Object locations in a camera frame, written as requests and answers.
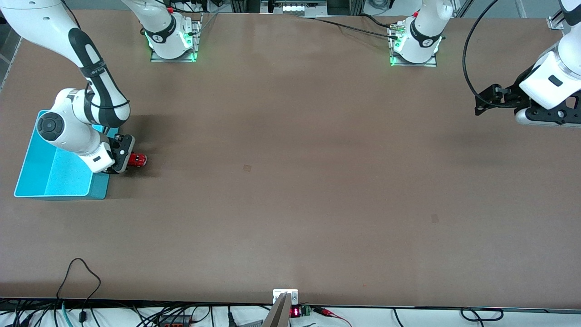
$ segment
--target table surface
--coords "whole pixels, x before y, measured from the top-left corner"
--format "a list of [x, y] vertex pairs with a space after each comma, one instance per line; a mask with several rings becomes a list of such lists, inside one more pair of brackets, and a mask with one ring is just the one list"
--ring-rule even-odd
[[[324, 304], [581, 307], [581, 131], [474, 116], [473, 20], [450, 21], [421, 68], [390, 67], [385, 39], [246, 14], [219, 15], [198, 62], [150, 63], [131, 12], [78, 18], [148, 164], [104, 201], [14, 198], [37, 112], [85, 85], [24, 42], [0, 95], [0, 296], [54, 296], [83, 257], [101, 298], [267, 303], [291, 287]], [[560, 36], [482, 21], [476, 89], [512, 84]], [[69, 282], [63, 296], [95, 286], [82, 265]]]

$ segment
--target brown tabletop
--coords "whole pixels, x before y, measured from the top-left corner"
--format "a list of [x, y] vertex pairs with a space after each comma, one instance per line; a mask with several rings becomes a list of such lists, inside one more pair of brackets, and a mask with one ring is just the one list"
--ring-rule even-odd
[[[220, 15], [198, 62], [150, 63], [131, 12], [78, 18], [149, 162], [104, 201], [14, 198], [37, 112], [85, 85], [24, 42], [0, 95], [0, 296], [54, 296], [83, 257], [101, 298], [267, 303], [292, 287], [324, 304], [581, 307], [581, 131], [474, 116], [473, 20], [421, 68], [390, 67], [385, 39], [246, 14]], [[475, 87], [512, 84], [560, 36], [484, 20]], [[81, 267], [64, 296], [94, 287]]]

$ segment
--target teal cable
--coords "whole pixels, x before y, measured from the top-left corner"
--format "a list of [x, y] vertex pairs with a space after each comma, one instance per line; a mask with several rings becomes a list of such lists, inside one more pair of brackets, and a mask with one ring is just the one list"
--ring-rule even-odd
[[73, 324], [71, 324], [71, 320], [69, 319], [69, 315], [67, 315], [67, 310], [64, 308], [64, 301], [63, 304], [60, 306], [60, 309], [63, 311], [64, 321], [67, 322], [67, 325], [69, 327], [73, 327]]

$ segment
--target blue container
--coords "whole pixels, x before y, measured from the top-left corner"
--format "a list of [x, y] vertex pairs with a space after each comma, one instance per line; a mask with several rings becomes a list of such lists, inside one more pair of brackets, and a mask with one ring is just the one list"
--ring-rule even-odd
[[[40, 117], [47, 110], [38, 113]], [[102, 131], [103, 126], [93, 125]], [[110, 129], [113, 137], [119, 129]], [[14, 196], [37, 200], [102, 200], [109, 175], [94, 174], [76, 154], [48, 144], [33, 129]]]

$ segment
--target red wire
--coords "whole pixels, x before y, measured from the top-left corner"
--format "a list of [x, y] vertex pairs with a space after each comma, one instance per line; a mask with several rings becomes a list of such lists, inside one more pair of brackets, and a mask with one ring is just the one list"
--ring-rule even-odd
[[347, 324], [349, 324], [349, 327], [353, 327], [353, 326], [351, 325], [351, 323], [350, 323], [350, 322], [349, 322], [347, 319], [345, 319], [345, 318], [343, 318], [343, 317], [339, 317], [338, 315], [336, 315], [336, 314], [333, 314], [333, 318], [341, 319], [341, 320], [345, 321]]

